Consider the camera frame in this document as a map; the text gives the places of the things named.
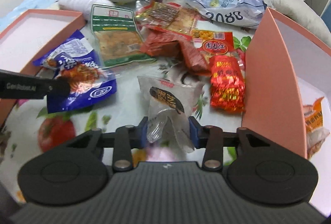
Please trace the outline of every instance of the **black and gold label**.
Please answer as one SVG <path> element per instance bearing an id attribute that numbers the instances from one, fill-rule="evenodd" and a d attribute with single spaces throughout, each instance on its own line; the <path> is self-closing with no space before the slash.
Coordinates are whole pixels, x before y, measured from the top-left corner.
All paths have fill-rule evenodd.
<path id="1" fill-rule="evenodd" d="M 171 92 L 161 90 L 157 87 L 151 87 L 149 93 L 159 102 L 184 113 L 182 103 Z"/>

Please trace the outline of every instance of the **printed tomato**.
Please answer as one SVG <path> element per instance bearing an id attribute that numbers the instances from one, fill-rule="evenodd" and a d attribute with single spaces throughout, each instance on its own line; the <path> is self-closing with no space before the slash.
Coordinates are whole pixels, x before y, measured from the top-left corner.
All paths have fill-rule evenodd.
<path id="1" fill-rule="evenodd" d="M 47 118 L 39 128 L 38 144 L 42 152 L 46 152 L 75 136 L 75 128 L 70 119 L 63 121 L 62 116 Z"/>

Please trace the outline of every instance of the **roll of white tissue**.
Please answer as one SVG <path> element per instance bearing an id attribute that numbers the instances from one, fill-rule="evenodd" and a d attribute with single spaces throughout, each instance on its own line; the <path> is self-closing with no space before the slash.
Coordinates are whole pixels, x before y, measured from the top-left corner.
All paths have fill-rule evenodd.
<path id="1" fill-rule="evenodd" d="M 93 4 L 114 6 L 109 0 L 59 0 L 61 9 L 80 11 L 86 20 L 90 20 L 91 8 Z"/>

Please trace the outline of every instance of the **barcode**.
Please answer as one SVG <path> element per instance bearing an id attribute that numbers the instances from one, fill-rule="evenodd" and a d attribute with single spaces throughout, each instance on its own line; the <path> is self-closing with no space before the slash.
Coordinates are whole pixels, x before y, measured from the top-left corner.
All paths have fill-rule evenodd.
<path id="1" fill-rule="evenodd" d="M 132 45 L 128 45 L 127 49 L 129 50 L 129 52 L 131 51 L 138 51 L 140 50 L 140 45 L 138 43 L 136 44 L 132 44 Z"/>
<path id="2" fill-rule="evenodd" d="M 214 39 L 225 39 L 224 33 L 214 33 Z"/>

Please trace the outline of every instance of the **round black joint cover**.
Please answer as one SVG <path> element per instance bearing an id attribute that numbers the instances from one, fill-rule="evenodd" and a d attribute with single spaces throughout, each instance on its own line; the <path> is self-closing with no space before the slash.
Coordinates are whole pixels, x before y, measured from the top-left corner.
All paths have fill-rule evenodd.
<path id="1" fill-rule="evenodd" d="M 64 206 L 100 192 L 108 181 L 106 167 L 91 152 L 76 148 L 51 150 L 27 162 L 18 184 L 27 201 Z"/>
<path id="2" fill-rule="evenodd" d="M 318 181 L 308 160 L 288 150 L 254 148 L 235 160 L 227 179 L 240 195 L 266 205 L 289 205 L 308 200 Z"/>

